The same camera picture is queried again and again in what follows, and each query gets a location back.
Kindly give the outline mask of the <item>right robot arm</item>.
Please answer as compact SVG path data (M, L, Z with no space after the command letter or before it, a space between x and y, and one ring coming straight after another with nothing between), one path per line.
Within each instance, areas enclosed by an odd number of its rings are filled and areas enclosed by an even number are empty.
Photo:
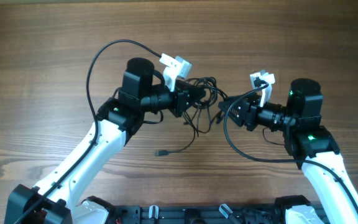
M321 125L323 95L318 82L299 78L290 85L287 104L270 103L271 84L261 78L243 95L219 102L223 122L232 119L239 127L253 131L264 126L281 131L284 148L313 186L330 223L358 223L358 193L344 166L333 135Z

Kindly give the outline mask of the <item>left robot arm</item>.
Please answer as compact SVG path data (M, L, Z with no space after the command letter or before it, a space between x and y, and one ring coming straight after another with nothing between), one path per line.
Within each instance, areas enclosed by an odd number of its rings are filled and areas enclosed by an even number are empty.
M105 163L121 151L145 123L146 112L170 110L180 117L205 96L200 87L184 82L191 63L166 54L163 73L145 58L127 63L118 97L98 110L91 129L65 160L32 188L18 185L7 202L5 223L113 223L113 205L81 196Z

